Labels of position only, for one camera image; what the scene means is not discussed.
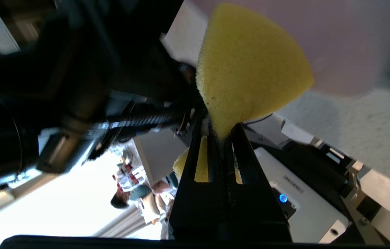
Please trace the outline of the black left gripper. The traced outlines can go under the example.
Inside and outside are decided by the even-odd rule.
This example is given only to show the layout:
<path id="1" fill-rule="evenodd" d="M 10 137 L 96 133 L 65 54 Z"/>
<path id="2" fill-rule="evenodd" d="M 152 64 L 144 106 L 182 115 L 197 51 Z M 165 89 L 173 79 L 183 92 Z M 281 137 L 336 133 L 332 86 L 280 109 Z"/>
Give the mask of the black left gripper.
<path id="1" fill-rule="evenodd" d="M 71 25 L 80 34 L 79 76 L 72 114 L 121 114 L 109 101 L 170 104 L 188 111 L 201 102 L 195 84 L 179 70 L 161 39 L 182 0 L 72 0 Z"/>

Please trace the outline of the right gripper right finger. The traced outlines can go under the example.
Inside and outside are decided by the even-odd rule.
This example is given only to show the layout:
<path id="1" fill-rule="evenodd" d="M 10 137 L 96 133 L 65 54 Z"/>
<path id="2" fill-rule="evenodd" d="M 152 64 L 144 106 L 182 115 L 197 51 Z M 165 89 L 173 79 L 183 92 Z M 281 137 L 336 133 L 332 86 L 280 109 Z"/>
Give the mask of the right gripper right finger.
<path id="1" fill-rule="evenodd" d="M 288 220 L 240 123 L 224 142 L 224 180 L 234 239 L 292 240 Z"/>

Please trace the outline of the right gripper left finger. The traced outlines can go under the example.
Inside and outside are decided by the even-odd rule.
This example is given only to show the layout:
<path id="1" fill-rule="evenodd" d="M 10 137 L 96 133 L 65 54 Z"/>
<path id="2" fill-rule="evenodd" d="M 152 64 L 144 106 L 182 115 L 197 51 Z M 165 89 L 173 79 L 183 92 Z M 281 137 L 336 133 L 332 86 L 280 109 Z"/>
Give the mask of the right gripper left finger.
<path id="1" fill-rule="evenodd" d="M 207 183 L 195 181 L 202 133 L 207 129 Z M 227 166 L 211 118 L 202 114 L 193 128 L 169 224 L 173 236 L 181 241 L 229 241 L 230 210 L 228 207 Z"/>

